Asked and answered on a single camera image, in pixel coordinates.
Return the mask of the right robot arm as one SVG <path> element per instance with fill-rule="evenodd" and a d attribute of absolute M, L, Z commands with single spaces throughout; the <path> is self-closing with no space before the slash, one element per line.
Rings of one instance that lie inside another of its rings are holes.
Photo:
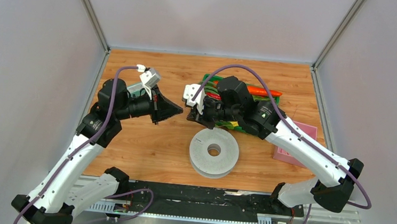
<path fill-rule="evenodd" d="M 237 77 L 221 79 L 216 89 L 219 99 L 207 96 L 199 84 L 185 86 L 182 98 L 190 108 L 189 121 L 209 129 L 218 122 L 237 122 L 244 132 L 287 151 L 315 175 L 296 184 L 279 183 L 269 202 L 273 212 L 282 214 L 290 207 L 313 203 L 334 213 L 344 209 L 364 167 L 360 160 L 345 159 L 326 149 L 283 111 L 276 111 L 271 101 L 255 100 Z"/>

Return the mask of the green long beans bundle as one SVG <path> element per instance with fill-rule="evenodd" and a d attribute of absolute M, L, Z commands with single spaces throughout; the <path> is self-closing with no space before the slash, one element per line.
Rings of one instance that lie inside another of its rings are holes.
<path fill-rule="evenodd" d="M 205 93 L 207 95 L 212 95 L 214 98 L 220 98 L 219 92 L 217 90 L 217 83 L 213 81 L 208 81 L 204 86 Z"/>

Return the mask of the yellow napa cabbage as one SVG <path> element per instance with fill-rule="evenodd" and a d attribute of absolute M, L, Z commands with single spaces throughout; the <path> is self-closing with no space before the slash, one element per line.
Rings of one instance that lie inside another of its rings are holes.
<path fill-rule="evenodd" d="M 232 122 L 227 122 L 226 127 L 229 129 L 235 129 L 239 126 L 238 122 L 232 121 Z"/>

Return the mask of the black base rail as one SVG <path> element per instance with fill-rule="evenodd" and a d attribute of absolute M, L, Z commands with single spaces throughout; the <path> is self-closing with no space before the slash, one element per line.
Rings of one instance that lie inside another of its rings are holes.
<path fill-rule="evenodd" d="M 210 224 L 297 224 L 310 215 L 306 205 L 277 207 L 269 193 L 142 180 L 130 180 L 126 190 L 133 193 L 103 198 L 84 210 Z"/>

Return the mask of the teal small box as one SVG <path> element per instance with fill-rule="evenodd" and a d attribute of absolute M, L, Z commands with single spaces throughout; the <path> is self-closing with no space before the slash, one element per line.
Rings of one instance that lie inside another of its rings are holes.
<path fill-rule="evenodd" d="M 135 98 L 141 96 L 142 93 L 146 92 L 141 82 L 129 85 L 127 87 L 127 90 L 129 94 Z"/>

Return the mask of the green plastic tray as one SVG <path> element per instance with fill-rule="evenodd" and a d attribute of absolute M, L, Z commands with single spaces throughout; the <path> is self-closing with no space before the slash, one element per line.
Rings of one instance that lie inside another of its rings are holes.
<path fill-rule="evenodd" d="M 233 130 L 254 135 L 261 139 L 277 131 L 276 126 L 280 122 L 280 117 L 275 111 L 269 96 L 259 97 L 251 95 L 248 91 L 248 85 L 255 85 L 247 84 L 234 76 L 226 78 L 213 76 L 209 78 L 208 74 L 205 74 L 203 80 L 217 83 L 217 90 L 220 95 L 218 99 L 207 94 L 205 97 L 214 98 L 228 105 L 234 103 L 238 105 L 236 122 L 238 122 L 239 126 Z M 215 128 L 227 128 L 226 124 L 227 122 L 216 122 Z"/>

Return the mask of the pink plastic box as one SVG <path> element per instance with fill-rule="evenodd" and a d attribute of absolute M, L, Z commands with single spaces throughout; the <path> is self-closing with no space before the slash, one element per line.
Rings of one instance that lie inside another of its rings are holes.
<path fill-rule="evenodd" d="M 304 124 L 301 122 L 293 121 L 295 125 L 300 128 L 304 133 L 309 135 L 312 139 L 317 139 L 317 127 L 311 126 L 308 124 Z M 291 156 L 286 150 L 281 147 L 274 146 L 273 158 L 278 161 L 282 161 L 291 165 L 299 166 L 302 168 L 306 168 L 306 166 L 302 165 L 300 161 Z"/>

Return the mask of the grey filament spool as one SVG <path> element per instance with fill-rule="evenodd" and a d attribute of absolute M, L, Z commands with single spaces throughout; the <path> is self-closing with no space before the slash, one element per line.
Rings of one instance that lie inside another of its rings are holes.
<path fill-rule="evenodd" d="M 226 130 L 203 129 L 190 142 L 189 159 L 199 175 L 219 179 L 232 172 L 239 160 L 239 151 L 237 141 Z"/>

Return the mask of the orange carrot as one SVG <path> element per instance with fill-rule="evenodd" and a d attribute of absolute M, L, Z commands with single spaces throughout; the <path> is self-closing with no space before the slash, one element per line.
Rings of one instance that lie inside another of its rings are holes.
<path fill-rule="evenodd" d="M 264 89 L 263 87 L 257 87 L 257 86 L 248 85 L 247 88 L 248 88 L 248 91 L 249 91 L 249 93 L 251 95 L 256 95 L 256 96 L 259 96 L 259 97 L 267 97 L 267 96 L 269 96 L 267 90 Z M 272 97 L 281 97 L 282 94 L 283 94 L 282 92 L 278 92 L 278 91 L 275 91 L 275 90 L 269 90 L 269 93 L 270 93 L 270 95 Z"/>

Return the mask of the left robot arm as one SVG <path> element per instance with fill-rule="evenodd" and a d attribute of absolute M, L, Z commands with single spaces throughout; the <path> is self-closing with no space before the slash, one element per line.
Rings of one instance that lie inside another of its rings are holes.
<path fill-rule="evenodd" d="M 31 224 L 72 224 L 84 210 L 103 198 L 133 199 L 129 176 L 110 167 L 78 190 L 73 185 L 87 166 L 122 130 L 121 121 L 149 116 L 154 124 L 183 112 L 163 96 L 158 86 L 135 97 L 125 81 L 109 79 L 98 92 L 98 101 L 82 119 L 66 152 L 45 179 L 29 194 L 18 194 L 11 205 L 19 219 Z"/>

